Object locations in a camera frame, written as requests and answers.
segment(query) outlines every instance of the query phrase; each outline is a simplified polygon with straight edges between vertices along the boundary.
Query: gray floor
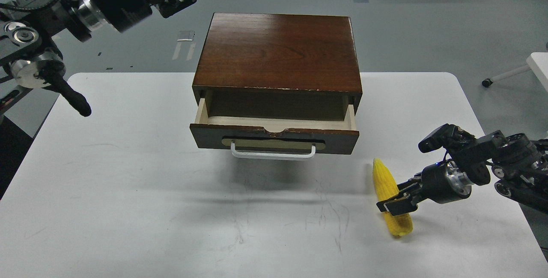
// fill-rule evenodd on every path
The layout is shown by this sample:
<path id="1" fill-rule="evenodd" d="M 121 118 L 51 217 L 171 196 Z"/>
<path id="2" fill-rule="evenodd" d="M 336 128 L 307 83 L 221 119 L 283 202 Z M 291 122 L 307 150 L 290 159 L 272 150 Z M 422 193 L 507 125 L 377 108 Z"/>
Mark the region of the gray floor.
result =
<path id="1" fill-rule="evenodd" d="M 60 33 L 56 42 L 65 56 L 67 77 L 78 72 L 194 72 L 214 12 L 350 16 L 361 71 L 453 73 L 486 133 L 500 129 L 507 135 L 546 137 L 548 112 L 542 106 L 548 104 L 548 93 L 532 72 L 489 89 L 480 83 L 526 65 L 531 52 L 546 51 L 547 0 L 368 1 L 198 0 L 167 20 L 155 12 L 124 34 L 107 26 L 84 44 L 68 32 Z M 196 32 L 196 49 L 192 54 L 192 43 L 184 42 L 173 60 L 180 30 Z M 0 87 L 0 94 L 7 88 Z M 86 89 L 78 90 L 85 94 Z M 7 116 L 34 135 L 56 97 L 35 90 Z M 526 214 L 540 245 L 548 247 L 546 215 Z"/>

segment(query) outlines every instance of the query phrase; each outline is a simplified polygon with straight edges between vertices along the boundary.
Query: white desk leg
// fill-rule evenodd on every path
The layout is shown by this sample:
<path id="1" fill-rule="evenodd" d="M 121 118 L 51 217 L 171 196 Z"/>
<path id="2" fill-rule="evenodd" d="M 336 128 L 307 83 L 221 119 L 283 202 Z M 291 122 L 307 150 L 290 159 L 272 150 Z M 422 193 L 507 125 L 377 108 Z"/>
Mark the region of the white desk leg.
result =
<path id="1" fill-rule="evenodd" d="M 506 79 L 506 78 L 512 77 L 513 75 L 518 75 L 520 73 L 523 73 L 523 72 L 526 72 L 526 71 L 529 71 L 529 70 L 531 70 L 531 68 L 529 68 L 529 65 L 525 65 L 525 66 L 513 69 L 511 71 L 501 73 L 500 75 L 496 75 L 494 77 L 487 78 L 487 79 L 482 81 L 481 85 L 483 85 L 484 87 L 490 87 L 491 84 L 493 84 L 497 81 L 501 81 L 502 79 Z"/>

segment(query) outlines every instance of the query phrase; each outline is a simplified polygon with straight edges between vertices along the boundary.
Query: drawer front panel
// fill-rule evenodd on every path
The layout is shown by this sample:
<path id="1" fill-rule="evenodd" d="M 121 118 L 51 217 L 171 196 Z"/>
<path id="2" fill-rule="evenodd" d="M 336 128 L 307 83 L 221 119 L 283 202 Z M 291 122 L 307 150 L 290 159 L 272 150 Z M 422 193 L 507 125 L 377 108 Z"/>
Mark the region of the drawer front panel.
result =
<path id="1" fill-rule="evenodd" d="M 190 124 L 196 144 L 201 149 L 230 149 L 223 139 L 278 139 L 325 144 L 317 153 L 350 155 L 360 133 L 356 130 L 286 129 L 280 133 L 270 133 L 257 126 L 224 126 L 211 124 Z M 288 149 L 268 149 L 286 152 Z"/>

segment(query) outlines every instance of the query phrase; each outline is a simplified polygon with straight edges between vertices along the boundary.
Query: wooden box top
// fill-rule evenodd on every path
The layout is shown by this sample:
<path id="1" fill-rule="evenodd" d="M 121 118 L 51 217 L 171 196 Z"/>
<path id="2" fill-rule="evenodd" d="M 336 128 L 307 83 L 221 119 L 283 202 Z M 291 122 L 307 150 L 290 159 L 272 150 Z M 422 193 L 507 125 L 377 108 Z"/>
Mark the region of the wooden box top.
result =
<path id="1" fill-rule="evenodd" d="M 215 13 L 192 86 L 197 100 L 214 87 L 344 94 L 357 103 L 350 18 Z"/>

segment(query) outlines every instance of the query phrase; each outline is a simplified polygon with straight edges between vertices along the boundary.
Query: cable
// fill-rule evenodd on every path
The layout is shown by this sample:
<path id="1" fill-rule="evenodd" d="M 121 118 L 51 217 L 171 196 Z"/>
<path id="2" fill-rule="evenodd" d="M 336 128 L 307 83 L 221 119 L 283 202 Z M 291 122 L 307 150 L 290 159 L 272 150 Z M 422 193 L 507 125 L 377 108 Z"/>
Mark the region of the cable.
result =
<path id="1" fill-rule="evenodd" d="M 7 10 L 12 10 L 12 11 L 29 12 L 29 11 L 36 11 L 36 10 L 41 10 L 41 9 L 48 8 L 52 5 L 54 5 L 55 3 L 57 3 L 57 1 L 58 0 L 51 0 L 48 3 L 45 3 L 42 6 L 30 7 L 30 8 L 28 8 L 28 7 L 17 7 L 17 6 L 13 6 L 13 5 L 8 5 L 6 3 L 0 3 L 0 8 L 7 9 Z"/>

